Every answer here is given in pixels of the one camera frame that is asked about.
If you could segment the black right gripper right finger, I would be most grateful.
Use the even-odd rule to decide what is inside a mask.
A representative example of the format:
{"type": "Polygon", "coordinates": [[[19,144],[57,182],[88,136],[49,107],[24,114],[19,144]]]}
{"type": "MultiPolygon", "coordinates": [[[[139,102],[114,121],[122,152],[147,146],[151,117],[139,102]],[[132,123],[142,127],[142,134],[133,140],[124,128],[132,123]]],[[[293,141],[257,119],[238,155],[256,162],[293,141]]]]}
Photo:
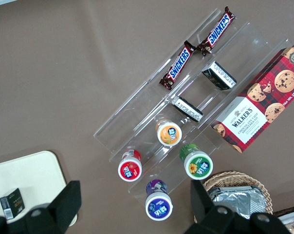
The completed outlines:
{"type": "Polygon", "coordinates": [[[230,208],[215,205],[199,180],[191,181],[191,207],[197,223],[186,234],[248,234],[248,220],[238,216],[230,208]]]}

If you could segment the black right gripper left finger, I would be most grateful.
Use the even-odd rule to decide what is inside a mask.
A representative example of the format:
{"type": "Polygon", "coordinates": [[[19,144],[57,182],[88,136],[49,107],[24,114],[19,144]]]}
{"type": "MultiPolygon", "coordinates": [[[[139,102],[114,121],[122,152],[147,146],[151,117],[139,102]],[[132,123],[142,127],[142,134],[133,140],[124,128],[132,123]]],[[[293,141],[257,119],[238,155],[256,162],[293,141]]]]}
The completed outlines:
{"type": "Polygon", "coordinates": [[[81,208],[80,181],[73,180],[46,207],[29,211],[8,224],[8,234],[64,234],[81,208]]]}

